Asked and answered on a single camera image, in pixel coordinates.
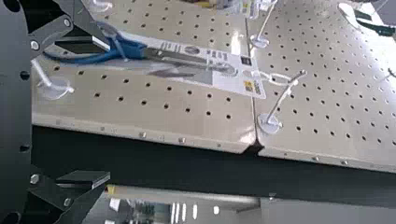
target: bolt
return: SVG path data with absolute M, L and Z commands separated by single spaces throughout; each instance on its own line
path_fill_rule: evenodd
M 68 207 L 72 204 L 72 199 L 70 198 L 66 198 L 66 200 L 64 200 L 64 206 Z
M 146 133 L 139 133 L 140 138 L 146 138 L 147 134 Z
M 183 137 L 178 138 L 178 142 L 179 142 L 180 144 L 184 144 L 184 143 L 186 143 L 186 138 L 183 138 Z
M 39 50 L 40 49 L 40 45 L 37 43 L 37 41 L 32 40 L 30 42 L 30 48 L 33 50 Z
M 64 19 L 64 25 L 67 26 L 67 27 L 69 27 L 69 26 L 71 25 L 71 24 L 70 24 L 70 20 Z
M 40 175 L 32 175 L 30 176 L 30 183 L 35 185 L 40 180 Z

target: blue scissor handle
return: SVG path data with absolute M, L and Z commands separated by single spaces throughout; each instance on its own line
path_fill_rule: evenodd
M 121 36 L 117 36 L 117 40 L 119 41 L 121 48 L 123 49 L 125 56 L 128 59 L 142 60 L 145 59 L 144 49 L 148 46 L 133 40 L 127 40 Z M 118 50 L 116 44 L 113 39 L 109 38 L 110 48 L 112 50 Z

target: perforated metal plate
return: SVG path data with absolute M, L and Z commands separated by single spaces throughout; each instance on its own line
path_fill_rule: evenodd
M 179 1 L 114 2 L 106 13 L 92 15 L 131 34 L 248 54 L 243 17 Z M 52 76 L 70 79 L 76 91 L 54 102 L 35 92 L 36 125 L 234 153 L 243 152 L 256 138 L 250 97 L 133 71 L 84 68 L 79 75 L 82 68 L 43 65 Z
M 178 0 L 120 0 L 109 11 L 92 15 L 131 34 L 248 55 L 245 18 L 240 15 Z
M 134 71 L 40 61 L 76 91 L 48 101 L 34 88 L 36 125 L 234 153 L 256 138 L 249 97 Z
M 259 28 L 248 22 L 250 35 Z M 270 46 L 251 51 L 262 71 L 309 75 L 276 112 L 283 129 L 259 132 L 260 155 L 396 172 L 396 79 L 387 77 L 393 39 L 354 29 L 337 1 L 325 0 L 279 2 L 264 34 Z M 265 88 L 256 116 L 282 91 Z

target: hole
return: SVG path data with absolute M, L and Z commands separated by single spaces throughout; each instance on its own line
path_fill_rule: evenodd
M 26 152 L 28 150 L 30 150 L 30 146 L 29 145 L 20 146 L 20 152 Z
M 10 213 L 3 219 L 2 224 L 18 224 L 20 222 L 21 215 L 19 213 Z
M 26 72 L 26 71 L 21 71 L 20 72 L 20 77 L 21 77 L 22 80 L 27 80 L 27 79 L 29 79 L 30 74 L 28 72 Z

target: black surface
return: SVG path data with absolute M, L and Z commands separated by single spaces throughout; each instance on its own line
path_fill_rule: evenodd
M 21 6 L 0 1 L 0 223 L 18 219 L 29 184 L 30 41 Z
M 396 175 L 34 127 L 33 163 L 52 176 L 106 170 L 157 189 L 396 207 Z

